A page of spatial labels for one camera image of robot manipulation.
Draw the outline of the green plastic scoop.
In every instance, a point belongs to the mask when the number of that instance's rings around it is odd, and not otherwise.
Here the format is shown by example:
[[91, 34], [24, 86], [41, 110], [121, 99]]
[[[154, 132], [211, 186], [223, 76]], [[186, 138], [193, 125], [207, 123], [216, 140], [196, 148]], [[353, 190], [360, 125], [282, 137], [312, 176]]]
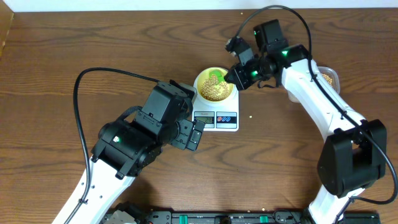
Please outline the green plastic scoop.
[[209, 77], [212, 79], [215, 78], [217, 80], [217, 83], [221, 83], [224, 81], [224, 76], [223, 76], [223, 73], [221, 72], [221, 70], [212, 70], [209, 73]]

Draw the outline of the yellow plastic bowl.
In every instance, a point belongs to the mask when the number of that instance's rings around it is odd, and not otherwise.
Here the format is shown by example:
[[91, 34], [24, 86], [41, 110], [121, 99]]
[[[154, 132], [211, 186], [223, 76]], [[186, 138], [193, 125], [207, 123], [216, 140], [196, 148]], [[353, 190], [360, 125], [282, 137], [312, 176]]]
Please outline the yellow plastic bowl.
[[227, 74], [227, 70], [221, 67], [210, 67], [203, 70], [196, 79], [195, 88], [198, 94], [209, 102], [221, 102], [233, 95], [234, 85], [225, 81], [217, 83], [217, 80], [209, 77], [212, 70], [221, 70], [223, 76]]

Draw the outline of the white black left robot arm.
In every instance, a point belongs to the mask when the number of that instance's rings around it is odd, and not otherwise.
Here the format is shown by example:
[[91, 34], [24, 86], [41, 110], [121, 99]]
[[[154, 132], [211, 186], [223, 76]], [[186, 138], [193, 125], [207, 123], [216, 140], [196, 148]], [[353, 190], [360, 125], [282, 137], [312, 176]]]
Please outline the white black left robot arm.
[[143, 107], [131, 107], [105, 124], [84, 173], [89, 179], [80, 180], [54, 223], [99, 223], [165, 145], [195, 151], [205, 126], [188, 120], [196, 97], [192, 86], [158, 82]]

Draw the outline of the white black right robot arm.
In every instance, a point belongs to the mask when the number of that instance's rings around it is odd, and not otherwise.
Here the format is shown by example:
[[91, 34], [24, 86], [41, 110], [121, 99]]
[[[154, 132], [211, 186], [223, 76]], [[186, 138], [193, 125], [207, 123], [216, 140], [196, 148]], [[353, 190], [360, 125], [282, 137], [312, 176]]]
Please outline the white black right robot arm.
[[275, 78], [310, 115], [324, 140], [317, 164], [322, 186], [301, 217], [302, 223], [338, 223], [350, 202], [386, 172], [386, 128], [355, 112], [325, 80], [309, 51], [289, 45], [277, 19], [253, 28], [261, 55], [240, 36], [226, 50], [239, 59], [225, 81], [245, 90]]

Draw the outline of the white digital kitchen scale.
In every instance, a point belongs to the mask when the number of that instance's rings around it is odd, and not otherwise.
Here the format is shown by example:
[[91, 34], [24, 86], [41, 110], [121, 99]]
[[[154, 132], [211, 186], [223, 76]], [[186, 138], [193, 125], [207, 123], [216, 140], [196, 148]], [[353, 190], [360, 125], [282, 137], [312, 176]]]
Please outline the white digital kitchen scale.
[[232, 85], [229, 96], [221, 101], [206, 100], [200, 94], [200, 85], [208, 77], [201, 72], [195, 79], [194, 87], [198, 90], [193, 104], [192, 120], [200, 120], [205, 124], [205, 131], [235, 132], [239, 129], [239, 93]]

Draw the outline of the clear plastic soybean container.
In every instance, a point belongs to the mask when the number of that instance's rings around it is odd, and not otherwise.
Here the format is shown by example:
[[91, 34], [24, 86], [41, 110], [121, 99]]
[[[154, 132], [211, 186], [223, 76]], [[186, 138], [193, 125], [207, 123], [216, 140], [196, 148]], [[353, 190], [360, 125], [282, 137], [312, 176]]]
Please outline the clear plastic soybean container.
[[332, 88], [340, 93], [340, 81], [337, 73], [329, 67], [318, 67], [320, 73], [323, 75], [324, 79], [332, 86]]

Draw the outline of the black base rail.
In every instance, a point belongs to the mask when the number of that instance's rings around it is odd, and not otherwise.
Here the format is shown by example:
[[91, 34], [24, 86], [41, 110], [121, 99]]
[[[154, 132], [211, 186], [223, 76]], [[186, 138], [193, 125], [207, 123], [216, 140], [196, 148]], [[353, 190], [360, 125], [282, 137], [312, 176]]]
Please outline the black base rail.
[[139, 224], [251, 224], [251, 223], [314, 223], [309, 209], [261, 212], [188, 212], [168, 209], [142, 210], [133, 203], [120, 203], [105, 213], [100, 223]]

